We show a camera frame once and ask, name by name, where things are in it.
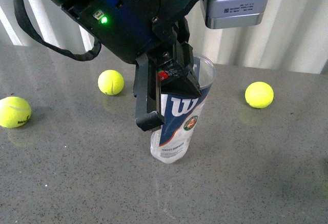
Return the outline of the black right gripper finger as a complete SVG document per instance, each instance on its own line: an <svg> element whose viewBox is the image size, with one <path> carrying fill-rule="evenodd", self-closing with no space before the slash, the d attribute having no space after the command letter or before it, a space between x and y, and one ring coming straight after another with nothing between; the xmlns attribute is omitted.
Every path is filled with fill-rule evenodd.
<svg viewBox="0 0 328 224"><path fill-rule="evenodd" d="M136 97L135 123L143 131L155 132L165 123L161 114L161 92L154 62L143 54L136 59L133 92Z"/></svg>
<svg viewBox="0 0 328 224"><path fill-rule="evenodd" d="M198 98L200 85L194 72L193 48L176 42L160 58L160 88L165 94Z"/></svg>

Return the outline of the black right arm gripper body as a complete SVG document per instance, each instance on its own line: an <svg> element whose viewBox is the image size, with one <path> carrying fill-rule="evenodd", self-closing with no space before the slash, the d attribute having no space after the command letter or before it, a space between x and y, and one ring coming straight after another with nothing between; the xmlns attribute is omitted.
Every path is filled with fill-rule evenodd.
<svg viewBox="0 0 328 224"><path fill-rule="evenodd" d="M185 19L199 0L138 0L133 11L144 41L136 50L136 80L155 80L161 70L167 80L196 80L189 29Z"/></svg>

